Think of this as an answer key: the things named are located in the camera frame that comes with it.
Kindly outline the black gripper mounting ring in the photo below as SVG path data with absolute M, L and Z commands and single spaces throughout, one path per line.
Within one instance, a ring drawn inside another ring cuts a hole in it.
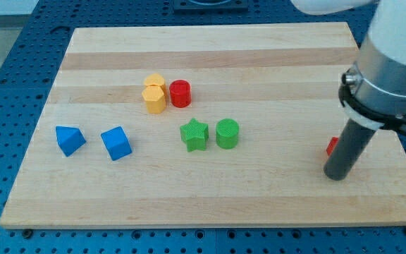
M 340 86 L 338 97 L 345 113 L 360 126 L 373 131 L 378 129 L 392 130 L 406 135 L 406 114 L 384 114 L 374 111 L 355 98 L 346 85 Z

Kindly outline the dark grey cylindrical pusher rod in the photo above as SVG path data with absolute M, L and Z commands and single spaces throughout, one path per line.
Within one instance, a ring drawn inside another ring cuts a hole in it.
M 375 133 L 349 119 L 324 165 L 325 175 L 334 181 L 345 179 Z

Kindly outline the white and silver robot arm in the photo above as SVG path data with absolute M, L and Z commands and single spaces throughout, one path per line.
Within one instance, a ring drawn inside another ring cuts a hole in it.
M 379 129 L 406 135 L 406 0 L 380 0 L 359 56 L 341 77 L 349 120 L 324 166 L 343 180 Z

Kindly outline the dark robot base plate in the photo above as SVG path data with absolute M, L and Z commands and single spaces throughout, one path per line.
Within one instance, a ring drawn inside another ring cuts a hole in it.
M 248 0 L 171 0 L 173 10 L 180 11 L 246 11 Z

